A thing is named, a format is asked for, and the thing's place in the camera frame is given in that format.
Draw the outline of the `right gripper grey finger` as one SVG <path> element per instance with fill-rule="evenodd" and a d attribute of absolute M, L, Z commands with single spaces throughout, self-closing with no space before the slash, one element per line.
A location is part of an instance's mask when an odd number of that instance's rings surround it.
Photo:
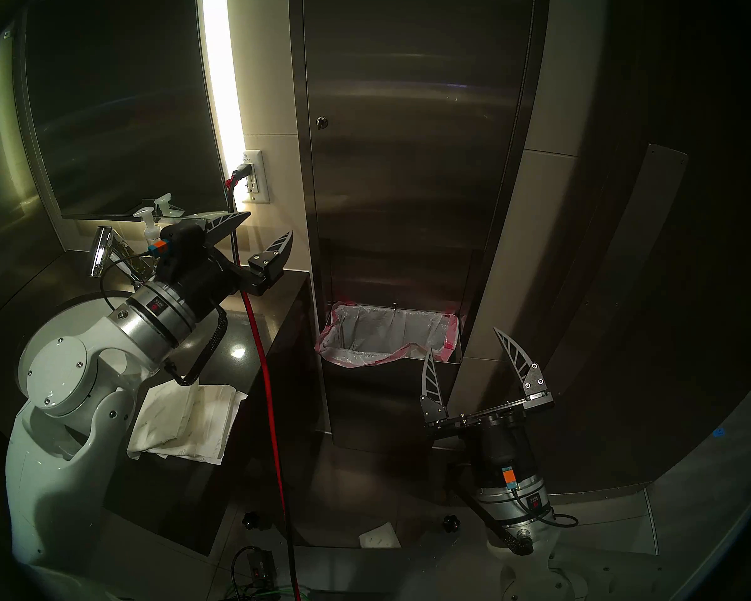
<path fill-rule="evenodd" d="M 447 410 L 442 398 L 434 356 L 428 349 L 424 358 L 420 381 L 420 405 L 425 425 L 435 425 L 447 420 Z"/>
<path fill-rule="evenodd" d="M 533 361 L 507 333 L 498 328 L 493 328 L 493 331 L 520 381 L 526 402 L 535 401 L 550 394 L 540 365 Z"/>

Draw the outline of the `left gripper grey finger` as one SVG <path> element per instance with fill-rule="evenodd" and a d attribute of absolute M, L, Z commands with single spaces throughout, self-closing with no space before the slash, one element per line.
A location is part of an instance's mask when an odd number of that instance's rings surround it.
<path fill-rule="evenodd" d="M 291 254 L 294 233 L 286 232 L 263 252 L 248 259 L 248 293 L 264 295 L 283 276 L 284 266 Z"/>
<path fill-rule="evenodd" d="M 211 213 L 203 221 L 204 223 L 204 242 L 205 248 L 213 247 L 227 236 L 235 233 L 236 229 L 251 216 L 251 212 L 225 212 Z"/>

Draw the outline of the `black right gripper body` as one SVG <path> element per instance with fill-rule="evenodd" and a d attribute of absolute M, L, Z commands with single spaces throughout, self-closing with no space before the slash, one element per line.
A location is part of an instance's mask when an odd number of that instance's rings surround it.
<path fill-rule="evenodd" d="M 526 413 L 553 407 L 550 393 L 535 401 L 517 400 L 468 415 L 455 415 L 425 425 L 432 439 L 463 440 L 474 483 L 480 488 L 518 488 L 538 475 L 538 465 L 525 429 Z"/>

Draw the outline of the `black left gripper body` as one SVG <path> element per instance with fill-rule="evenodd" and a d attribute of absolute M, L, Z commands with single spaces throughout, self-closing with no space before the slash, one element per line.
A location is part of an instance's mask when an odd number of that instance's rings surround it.
<path fill-rule="evenodd" d="M 215 245 L 205 248 L 204 236 L 204 222 L 162 229 L 156 242 L 156 322 L 200 322 L 226 297 L 248 293 L 248 261 L 241 266 Z"/>

